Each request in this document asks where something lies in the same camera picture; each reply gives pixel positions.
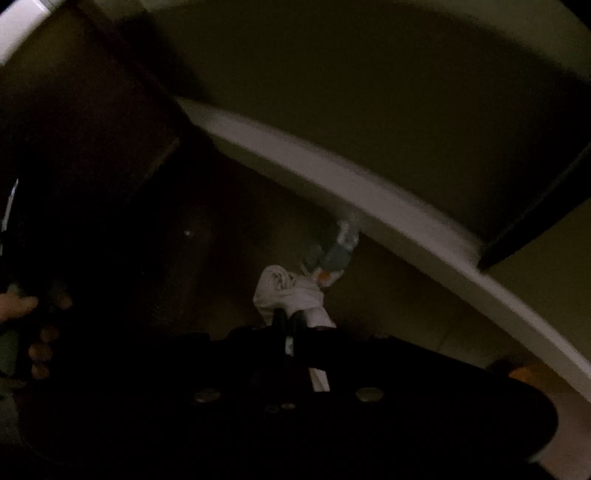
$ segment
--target finger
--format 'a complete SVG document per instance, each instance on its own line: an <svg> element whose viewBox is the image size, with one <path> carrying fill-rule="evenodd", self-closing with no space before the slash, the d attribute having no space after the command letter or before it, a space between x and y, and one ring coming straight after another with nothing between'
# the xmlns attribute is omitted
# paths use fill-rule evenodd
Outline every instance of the finger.
<svg viewBox="0 0 591 480"><path fill-rule="evenodd" d="M31 367L31 375L35 380L46 380L49 378L49 369L44 364L33 364Z"/></svg>
<svg viewBox="0 0 591 480"><path fill-rule="evenodd" d="M51 281L51 287L49 288L47 295L49 296L51 303L60 310L67 310L73 304L72 297L70 297L70 294L67 292L65 283L59 278L54 278Z"/></svg>
<svg viewBox="0 0 591 480"><path fill-rule="evenodd" d="M48 362L52 356L51 347L45 343L34 343L29 347L29 358L36 362Z"/></svg>
<svg viewBox="0 0 591 480"><path fill-rule="evenodd" d="M31 313L37 307L37 297L19 297L15 293L0 294L0 322Z"/></svg>
<svg viewBox="0 0 591 480"><path fill-rule="evenodd" d="M39 332L39 338L42 342L52 343L60 337L60 331L53 325L45 325Z"/></svg>

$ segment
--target metal rivet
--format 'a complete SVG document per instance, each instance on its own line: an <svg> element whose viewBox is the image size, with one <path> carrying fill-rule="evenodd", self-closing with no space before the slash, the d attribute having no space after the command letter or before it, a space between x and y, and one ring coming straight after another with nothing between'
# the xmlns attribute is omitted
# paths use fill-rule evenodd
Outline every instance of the metal rivet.
<svg viewBox="0 0 591 480"><path fill-rule="evenodd" d="M355 396L362 402L374 403L384 397L384 392L375 387L363 387L355 392Z"/></svg>
<svg viewBox="0 0 591 480"><path fill-rule="evenodd" d="M265 405L265 411L267 413L277 413L279 411L279 407L277 405Z"/></svg>
<svg viewBox="0 0 591 480"><path fill-rule="evenodd" d="M193 394L193 398L197 403L210 403L221 398L222 394L215 388L203 388L197 393Z"/></svg>

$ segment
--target wall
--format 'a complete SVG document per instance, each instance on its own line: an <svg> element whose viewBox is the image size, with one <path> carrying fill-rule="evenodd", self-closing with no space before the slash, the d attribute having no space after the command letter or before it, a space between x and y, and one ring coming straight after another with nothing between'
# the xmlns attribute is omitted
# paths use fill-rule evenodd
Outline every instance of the wall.
<svg viewBox="0 0 591 480"><path fill-rule="evenodd" d="M484 239L589 140L584 81L433 10L204 1L124 31L173 93L350 158Z"/></svg>
<svg viewBox="0 0 591 480"><path fill-rule="evenodd" d="M591 200L491 269L591 358Z"/></svg>

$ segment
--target white cloth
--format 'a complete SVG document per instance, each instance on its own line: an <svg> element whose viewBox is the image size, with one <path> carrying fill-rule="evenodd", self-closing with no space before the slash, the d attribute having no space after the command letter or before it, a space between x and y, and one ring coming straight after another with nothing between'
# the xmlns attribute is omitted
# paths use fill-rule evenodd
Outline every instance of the white cloth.
<svg viewBox="0 0 591 480"><path fill-rule="evenodd" d="M308 327L336 327L322 306L324 294L318 285L279 265L270 265L263 270L252 301L266 325L272 323L275 309L283 309L288 318L303 310ZM286 339L285 347L286 353L290 354L293 351L293 339ZM310 368L310 378L314 391L330 391L326 372L323 370Z"/></svg>

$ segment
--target hand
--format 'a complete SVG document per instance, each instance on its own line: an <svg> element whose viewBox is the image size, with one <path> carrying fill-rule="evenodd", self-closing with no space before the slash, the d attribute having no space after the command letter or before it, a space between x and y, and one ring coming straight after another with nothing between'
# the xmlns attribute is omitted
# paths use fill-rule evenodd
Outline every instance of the hand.
<svg viewBox="0 0 591 480"><path fill-rule="evenodd" d="M16 292L0 293L0 323L31 313L37 307L37 297L19 297Z"/></svg>
<svg viewBox="0 0 591 480"><path fill-rule="evenodd" d="M72 306L71 297L63 285L58 282L53 283L48 296L59 309L66 310ZM18 294L18 287L10 286L6 293L0 294L0 323L31 313L38 303L37 297L21 297ZM44 380L49 377L49 369L45 364L53 356L49 343L57 340L59 336L60 332L56 327L46 325L40 330L41 342L30 346L29 358L34 362L31 367L31 375L35 380Z"/></svg>

